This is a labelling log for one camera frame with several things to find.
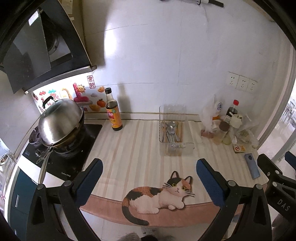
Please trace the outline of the steel wok lid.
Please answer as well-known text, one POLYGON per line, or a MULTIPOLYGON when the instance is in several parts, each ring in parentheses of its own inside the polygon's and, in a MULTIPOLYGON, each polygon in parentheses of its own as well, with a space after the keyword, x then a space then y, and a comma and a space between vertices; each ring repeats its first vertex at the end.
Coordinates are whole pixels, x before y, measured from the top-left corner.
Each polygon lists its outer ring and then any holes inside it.
POLYGON ((55 101, 53 96, 47 97, 42 105, 45 110, 39 118, 38 128, 43 143, 54 145, 69 135, 80 125, 84 111, 71 99, 55 101), (54 101, 49 107, 45 105, 54 101))

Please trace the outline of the black range hood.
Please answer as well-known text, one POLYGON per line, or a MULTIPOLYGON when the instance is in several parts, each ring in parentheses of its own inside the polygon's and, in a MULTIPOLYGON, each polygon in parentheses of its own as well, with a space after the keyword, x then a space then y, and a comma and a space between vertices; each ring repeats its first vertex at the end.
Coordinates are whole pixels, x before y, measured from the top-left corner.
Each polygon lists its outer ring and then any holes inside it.
POLYGON ((1 71, 13 93, 94 71, 82 1, 1 1, 1 71))

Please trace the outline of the dark bottle red cap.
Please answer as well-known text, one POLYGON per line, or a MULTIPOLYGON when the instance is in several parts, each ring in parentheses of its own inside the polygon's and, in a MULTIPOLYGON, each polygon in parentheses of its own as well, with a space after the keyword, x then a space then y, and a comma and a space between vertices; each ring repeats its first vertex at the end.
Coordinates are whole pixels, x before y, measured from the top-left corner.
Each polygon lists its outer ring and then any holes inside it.
POLYGON ((229 123, 230 119, 234 114, 238 114, 237 106, 239 105, 239 101, 234 99, 233 104, 228 108, 226 112, 226 116, 224 118, 224 121, 229 123))

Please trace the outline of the striped cat placemat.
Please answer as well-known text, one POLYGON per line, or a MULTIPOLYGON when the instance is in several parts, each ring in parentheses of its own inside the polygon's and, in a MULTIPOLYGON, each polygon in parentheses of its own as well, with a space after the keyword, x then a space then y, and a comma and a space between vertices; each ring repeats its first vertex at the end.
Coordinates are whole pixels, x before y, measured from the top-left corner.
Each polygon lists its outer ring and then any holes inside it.
POLYGON ((185 227, 210 223, 218 212, 196 174, 197 160, 204 158, 226 180, 240 186, 267 185, 261 174, 253 179, 243 154, 236 154, 232 146, 215 145, 200 136, 201 124, 191 121, 189 127, 194 141, 190 156, 162 156, 159 142, 159 123, 156 120, 126 120, 123 129, 114 131, 108 120, 93 145, 86 164, 94 158, 103 162, 103 173, 82 210, 108 221, 128 225, 121 211, 126 194, 135 187, 161 187, 173 171, 182 178, 193 177, 194 196, 184 198, 181 210, 161 209, 158 214, 141 214, 151 226, 185 227))

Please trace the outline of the white wall socket panel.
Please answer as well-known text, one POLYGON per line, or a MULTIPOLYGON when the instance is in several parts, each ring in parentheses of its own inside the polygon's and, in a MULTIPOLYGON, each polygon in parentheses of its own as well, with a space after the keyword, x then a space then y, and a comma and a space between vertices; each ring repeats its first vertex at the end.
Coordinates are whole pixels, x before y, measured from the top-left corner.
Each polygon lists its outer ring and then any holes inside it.
POLYGON ((227 73, 226 84, 237 90, 249 93, 255 93, 258 89, 257 81, 232 72, 227 73))

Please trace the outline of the steel round spoon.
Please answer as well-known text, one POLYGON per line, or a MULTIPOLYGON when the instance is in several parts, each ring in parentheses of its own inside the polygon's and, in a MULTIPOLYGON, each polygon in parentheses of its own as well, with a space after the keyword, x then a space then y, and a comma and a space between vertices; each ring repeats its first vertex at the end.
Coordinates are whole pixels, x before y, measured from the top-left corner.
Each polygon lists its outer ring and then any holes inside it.
POLYGON ((176 140, 176 134, 175 134, 175 130, 176 130, 176 123, 175 123, 174 121, 170 121, 170 126, 172 126, 172 127, 173 127, 173 129, 174 129, 174 139, 175 139, 175 142, 177 142, 177 140, 176 140))

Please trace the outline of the clear plastic bag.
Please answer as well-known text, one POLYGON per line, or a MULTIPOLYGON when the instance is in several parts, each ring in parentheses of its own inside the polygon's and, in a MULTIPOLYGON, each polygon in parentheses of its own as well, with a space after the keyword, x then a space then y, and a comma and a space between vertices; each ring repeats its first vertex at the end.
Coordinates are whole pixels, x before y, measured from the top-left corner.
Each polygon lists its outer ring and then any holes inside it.
POLYGON ((202 109, 200 115, 200 120, 204 126, 201 130, 201 136, 206 138, 213 138, 213 120, 218 120, 220 118, 220 111, 222 108, 222 102, 215 99, 215 95, 212 96, 207 104, 202 109))

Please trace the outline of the soy sauce bottle yellow label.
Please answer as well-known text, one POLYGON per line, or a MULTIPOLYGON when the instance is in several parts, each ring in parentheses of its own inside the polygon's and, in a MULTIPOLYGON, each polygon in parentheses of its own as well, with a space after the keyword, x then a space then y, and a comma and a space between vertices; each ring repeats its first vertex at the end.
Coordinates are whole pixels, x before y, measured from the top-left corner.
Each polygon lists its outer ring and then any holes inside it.
POLYGON ((123 128, 120 112, 118 108, 118 102, 112 96, 112 90, 110 87, 105 89, 106 93, 106 104, 105 108, 107 111, 108 118, 111 122, 111 127, 114 131, 119 131, 123 128))

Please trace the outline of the wooden chopstick green band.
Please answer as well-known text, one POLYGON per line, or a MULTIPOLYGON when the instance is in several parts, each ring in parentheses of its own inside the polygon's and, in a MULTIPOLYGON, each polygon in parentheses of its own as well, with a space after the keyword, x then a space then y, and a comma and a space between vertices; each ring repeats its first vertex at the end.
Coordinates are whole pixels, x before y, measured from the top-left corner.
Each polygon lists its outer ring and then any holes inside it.
POLYGON ((180 131, 180 123, 177 122, 176 123, 176 130, 175 130, 177 142, 180 142, 181 141, 180 133, 181 133, 181 131, 180 131))

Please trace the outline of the small red yellow box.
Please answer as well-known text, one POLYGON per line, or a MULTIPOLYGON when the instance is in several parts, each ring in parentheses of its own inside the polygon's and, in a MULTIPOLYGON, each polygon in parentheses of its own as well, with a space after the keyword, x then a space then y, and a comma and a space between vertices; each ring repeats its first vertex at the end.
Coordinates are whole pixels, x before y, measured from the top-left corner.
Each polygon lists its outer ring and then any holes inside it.
POLYGON ((244 145, 241 144, 233 144, 233 150, 235 153, 244 153, 246 148, 244 145))

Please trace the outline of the clear plastic utensil tray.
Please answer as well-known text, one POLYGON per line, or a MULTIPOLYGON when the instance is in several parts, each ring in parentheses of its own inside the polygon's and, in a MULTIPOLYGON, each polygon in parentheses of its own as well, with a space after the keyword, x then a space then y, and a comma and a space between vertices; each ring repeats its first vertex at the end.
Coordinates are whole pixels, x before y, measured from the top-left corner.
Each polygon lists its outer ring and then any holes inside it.
POLYGON ((187 109, 183 105, 159 107, 159 152, 162 156, 191 156, 195 148, 187 109))

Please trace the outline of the glass jar brown lid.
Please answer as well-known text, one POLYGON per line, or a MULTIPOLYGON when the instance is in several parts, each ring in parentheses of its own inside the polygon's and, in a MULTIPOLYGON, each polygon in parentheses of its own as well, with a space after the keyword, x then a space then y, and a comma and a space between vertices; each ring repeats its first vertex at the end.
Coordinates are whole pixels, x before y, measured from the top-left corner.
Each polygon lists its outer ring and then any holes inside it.
POLYGON ((213 142, 216 145, 221 144, 222 140, 224 139, 224 137, 226 136, 227 132, 229 131, 230 125, 229 123, 222 121, 219 124, 219 128, 217 130, 217 132, 215 133, 215 136, 213 138, 213 142))

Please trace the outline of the blue smartphone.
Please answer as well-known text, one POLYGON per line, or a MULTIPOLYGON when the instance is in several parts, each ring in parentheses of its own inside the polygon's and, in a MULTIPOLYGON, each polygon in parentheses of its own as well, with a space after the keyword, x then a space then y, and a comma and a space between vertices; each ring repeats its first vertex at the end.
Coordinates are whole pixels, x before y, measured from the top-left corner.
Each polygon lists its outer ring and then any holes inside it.
POLYGON ((260 172, 259 172, 257 163, 256 163, 253 155, 251 153, 245 154, 244 158, 245 158, 245 160, 247 162, 247 166, 249 168, 252 179, 254 180, 256 178, 259 178, 260 177, 260 172))

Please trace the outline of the black gas stove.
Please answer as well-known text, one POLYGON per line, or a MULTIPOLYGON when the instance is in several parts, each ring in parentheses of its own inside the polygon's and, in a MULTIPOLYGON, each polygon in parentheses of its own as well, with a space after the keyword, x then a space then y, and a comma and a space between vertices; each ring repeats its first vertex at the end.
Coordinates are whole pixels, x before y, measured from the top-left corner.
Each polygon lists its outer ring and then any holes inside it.
POLYGON ((53 150, 48 159, 47 172, 63 181, 74 180, 82 171, 101 129, 102 125, 99 124, 85 124, 73 143, 53 150))

